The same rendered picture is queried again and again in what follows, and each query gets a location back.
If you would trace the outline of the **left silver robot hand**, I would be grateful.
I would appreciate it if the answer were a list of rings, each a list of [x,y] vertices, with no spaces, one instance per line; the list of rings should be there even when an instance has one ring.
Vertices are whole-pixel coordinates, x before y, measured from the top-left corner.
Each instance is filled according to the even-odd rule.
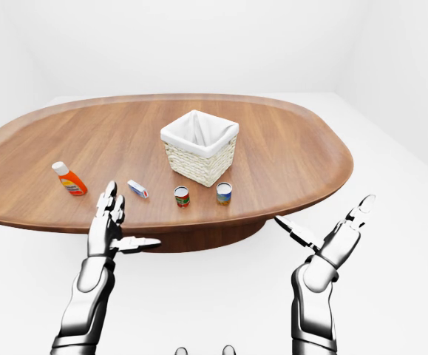
[[[119,251],[124,254],[133,254],[161,245],[161,241],[155,238],[122,235],[121,224],[125,218],[125,199],[123,195],[117,195],[117,190],[116,182],[111,180],[98,199],[97,211],[88,234],[89,257],[113,258]]]

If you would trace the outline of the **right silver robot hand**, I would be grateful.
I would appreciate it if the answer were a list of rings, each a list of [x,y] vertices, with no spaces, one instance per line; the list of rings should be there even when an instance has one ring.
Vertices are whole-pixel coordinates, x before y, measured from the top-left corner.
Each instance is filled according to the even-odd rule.
[[[314,234],[302,228],[291,220],[277,215],[274,220],[289,234],[289,236],[303,247],[308,247],[338,270],[353,252],[358,244],[360,228],[366,223],[373,205],[375,195],[368,195],[343,220],[340,220],[334,229],[318,243]]]

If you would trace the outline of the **alphabet soup can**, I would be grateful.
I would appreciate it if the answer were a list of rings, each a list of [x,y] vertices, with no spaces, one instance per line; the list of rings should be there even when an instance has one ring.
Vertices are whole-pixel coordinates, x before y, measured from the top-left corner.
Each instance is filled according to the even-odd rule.
[[[220,205],[226,206],[231,202],[232,185],[227,182],[218,183],[216,193],[217,202]]]

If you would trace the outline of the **wicker basket with white liner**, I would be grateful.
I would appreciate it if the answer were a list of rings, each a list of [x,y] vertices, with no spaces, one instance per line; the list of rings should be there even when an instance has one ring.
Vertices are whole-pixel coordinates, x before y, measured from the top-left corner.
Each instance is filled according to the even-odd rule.
[[[192,110],[160,131],[170,167],[210,187],[233,163],[240,125]]]

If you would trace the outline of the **orange bottle with white cap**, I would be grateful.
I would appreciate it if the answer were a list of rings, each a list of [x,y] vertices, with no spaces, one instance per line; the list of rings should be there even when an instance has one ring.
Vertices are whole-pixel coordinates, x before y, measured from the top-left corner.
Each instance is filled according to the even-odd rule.
[[[55,162],[52,169],[58,175],[61,184],[73,196],[81,196],[87,193],[87,187],[82,180],[72,172],[62,161]]]

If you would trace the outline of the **round brown wooden table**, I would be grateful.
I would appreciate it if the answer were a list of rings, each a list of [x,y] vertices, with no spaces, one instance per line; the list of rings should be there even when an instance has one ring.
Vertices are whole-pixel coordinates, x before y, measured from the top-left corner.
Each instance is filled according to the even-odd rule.
[[[161,129],[193,109],[240,125],[232,165],[214,187],[174,172]],[[52,169],[62,161],[87,187],[71,195]],[[292,103],[242,95],[164,94],[96,98],[50,106],[0,128],[0,224],[85,234],[109,181],[125,197],[123,233],[161,240],[162,252],[212,249],[259,231],[265,221],[312,206],[350,177],[353,158],[333,130]],[[145,187],[136,195],[127,181]],[[188,188],[190,204],[174,197]]]

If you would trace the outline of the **red tomato sauce can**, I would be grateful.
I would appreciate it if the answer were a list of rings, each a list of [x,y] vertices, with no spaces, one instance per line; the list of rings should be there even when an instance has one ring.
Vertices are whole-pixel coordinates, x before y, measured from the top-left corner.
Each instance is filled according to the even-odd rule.
[[[185,186],[178,186],[174,189],[174,197],[179,207],[185,208],[190,204],[190,197],[188,188]]]

